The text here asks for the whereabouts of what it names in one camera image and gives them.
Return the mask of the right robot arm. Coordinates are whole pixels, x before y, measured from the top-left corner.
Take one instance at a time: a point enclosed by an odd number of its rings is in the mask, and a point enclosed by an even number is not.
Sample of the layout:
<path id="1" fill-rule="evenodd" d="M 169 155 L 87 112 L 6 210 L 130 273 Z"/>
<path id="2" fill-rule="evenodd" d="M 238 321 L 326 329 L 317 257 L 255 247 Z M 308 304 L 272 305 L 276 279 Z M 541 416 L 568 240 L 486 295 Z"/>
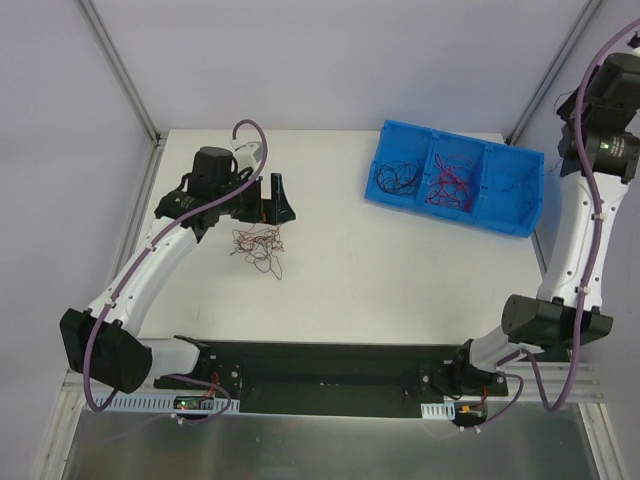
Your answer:
<path id="1" fill-rule="evenodd" d="M 527 352 L 585 345 L 609 334 L 601 278 L 617 211 L 634 179 L 639 139 L 627 130 L 639 109 L 639 53 L 612 53 L 597 65 L 583 107 L 570 96 L 563 120 L 562 209 L 555 245 L 535 297 L 511 295 L 500 326 L 457 350 L 452 387 L 473 394 Z"/>

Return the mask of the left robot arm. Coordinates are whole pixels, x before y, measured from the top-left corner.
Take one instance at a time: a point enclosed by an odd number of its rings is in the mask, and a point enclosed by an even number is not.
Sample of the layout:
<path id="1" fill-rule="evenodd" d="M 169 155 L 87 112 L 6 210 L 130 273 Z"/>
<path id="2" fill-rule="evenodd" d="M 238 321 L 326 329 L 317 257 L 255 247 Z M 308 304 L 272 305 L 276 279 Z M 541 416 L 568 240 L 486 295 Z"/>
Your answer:
<path id="1" fill-rule="evenodd" d="M 64 313 L 60 329 L 73 371 L 122 393 L 171 374 L 191 389 L 209 382 L 212 367 L 195 341 L 138 335 L 172 272 L 221 217 L 274 226 L 295 220 L 281 174 L 271 174 L 271 195 L 263 198 L 264 158 L 260 141 L 195 153 L 191 171 L 161 198 L 144 240 L 111 284 L 84 310 Z"/>

